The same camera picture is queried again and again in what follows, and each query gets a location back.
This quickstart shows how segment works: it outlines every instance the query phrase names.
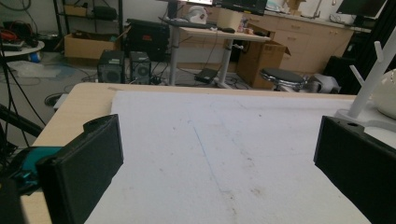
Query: round stool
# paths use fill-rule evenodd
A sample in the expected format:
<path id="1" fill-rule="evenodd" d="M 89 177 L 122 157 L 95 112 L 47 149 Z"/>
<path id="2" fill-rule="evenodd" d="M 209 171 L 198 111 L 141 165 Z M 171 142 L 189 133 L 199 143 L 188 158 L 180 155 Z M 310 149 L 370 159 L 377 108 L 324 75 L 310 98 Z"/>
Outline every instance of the round stool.
<path id="1" fill-rule="evenodd" d="M 280 91 L 280 86 L 299 90 L 306 83 L 306 80 L 299 75 L 279 68 L 263 68 L 260 71 L 260 75 L 262 78 L 274 83 L 274 91 Z"/>

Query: gray floor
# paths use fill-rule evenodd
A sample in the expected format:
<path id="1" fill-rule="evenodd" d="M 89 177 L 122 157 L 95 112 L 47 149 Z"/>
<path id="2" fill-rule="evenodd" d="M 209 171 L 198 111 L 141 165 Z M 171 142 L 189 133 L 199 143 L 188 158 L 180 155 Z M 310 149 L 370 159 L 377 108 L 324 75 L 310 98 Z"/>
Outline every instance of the gray floor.
<path id="1" fill-rule="evenodd" d="M 67 63 L 65 58 L 59 53 L 42 52 L 41 56 L 42 60 L 40 64 L 44 65 L 46 71 L 49 70 L 57 73 L 57 76 L 40 77 L 40 74 L 33 72 L 34 77 L 18 77 L 18 72 L 13 71 L 12 74 L 15 80 L 12 77 L 10 78 L 10 91 L 18 114 L 44 127 L 55 113 L 52 105 L 56 97 L 62 93 L 69 93 L 78 83 L 95 82 L 97 73 L 96 67 L 74 66 Z M 163 83 L 160 85 L 165 85 L 164 83 L 169 76 L 169 66 L 167 63 L 152 63 L 151 68 L 152 74 L 161 77 L 163 80 Z M 217 88 L 214 82 L 205 84 L 195 81 L 194 76 L 198 73 L 199 70 L 177 69 L 176 85 L 192 88 Z M 234 89 L 251 90 L 237 74 L 228 74 L 226 83 Z M 32 106 L 30 106 L 24 97 L 22 91 Z M 0 104 L 8 106 L 9 97 L 5 73 L 3 71 L 0 72 L 0 94 Z M 1 124 L 3 129 L 5 129 L 6 124 L 2 120 Z M 35 137 L 29 134 L 26 135 L 28 144 L 33 144 Z M 7 140 L 19 147 L 26 147 L 27 145 L 21 131 L 13 126 L 8 126 L 7 128 Z"/>

